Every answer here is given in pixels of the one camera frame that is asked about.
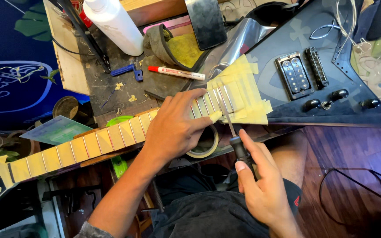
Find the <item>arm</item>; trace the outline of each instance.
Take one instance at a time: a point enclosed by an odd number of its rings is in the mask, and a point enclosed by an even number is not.
[[[268,225],[274,238],[303,238],[290,210],[283,178],[272,155],[263,143],[255,143],[241,129],[239,132],[246,149],[257,164],[261,179],[255,181],[249,167],[236,162],[239,192],[245,193],[249,212],[260,222]]]
[[[171,159],[193,149],[204,128],[213,123],[208,116],[189,118],[192,100],[206,92],[205,89],[194,89],[166,98],[149,125],[144,147],[95,208],[88,220],[91,225],[107,231],[114,238],[125,236],[155,174]]]

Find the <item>white plastic bottle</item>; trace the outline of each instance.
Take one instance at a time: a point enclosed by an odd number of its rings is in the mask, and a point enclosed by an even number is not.
[[[142,54],[144,37],[119,0],[85,0],[83,10],[124,53]]]

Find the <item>blue tool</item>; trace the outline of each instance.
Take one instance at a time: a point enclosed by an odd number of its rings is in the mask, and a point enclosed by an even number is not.
[[[135,79],[136,81],[138,82],[142,82],[144,80],[144,74],[142,73],[142,70],[136,70],[136,67],[134,64],[130,64],[128,66],[125,66],[125,67],[122,67],[122,68],[119,68],[119,69],[116,69],[116,70],[113,70],[111,71],[111,76],[117,76],[119,74],[122,74],[122,73],[126,73],[126,72],[129,72],[129,71],[132,71],[135,73]]]

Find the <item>black knob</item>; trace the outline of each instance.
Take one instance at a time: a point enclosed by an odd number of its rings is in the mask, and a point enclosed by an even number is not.
[[[313,99],[313,100],[309,100],[308,102],[305,103],[304,109],[305,109],[305,111],[309,111],[311,109],[320,107],[320,105],[321,105],[320,100]]]
[[[380,106],[381,102],[380,100],[374,98],[374,99],[367,99],[363,102],[360,102],[359,104],[361,104],[362,108],[371,109],[371,108],[376,108]]]
[[[339,89],[339,90],[334,91],[334,92],[331,93],[330,99],[332,101],[337,101],[339,99],[348,97],[348,95],[349,95],[348,90],[346,90],[346,89]]]

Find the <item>screwdriver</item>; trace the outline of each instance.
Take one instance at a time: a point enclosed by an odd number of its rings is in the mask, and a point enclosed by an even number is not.
[[[221,95],[221,93],[220,93],[219,97],[220,96],[222,97],[221,100],[219,100],[219,101],[221,101],[220,109],[225,114],[226,119],[227,119],[227,123],[229,124],[230,130],[232,131],[233,137],[230,139],[230,145],[232,146],[233,150],[235,151],[236,160],[245,162],[255,177],[254,168],[252,167],[254,160],[252,159],[251,155],[246,151],[245,147],[243,146],[243,142],[241,140],[241,137],[239,135],[236,135],[235,129],[233,128],[233,124],[230,121],[229,112],[227,111],[227,107],[226,107],[226,104],[224,102],[224,98]]]

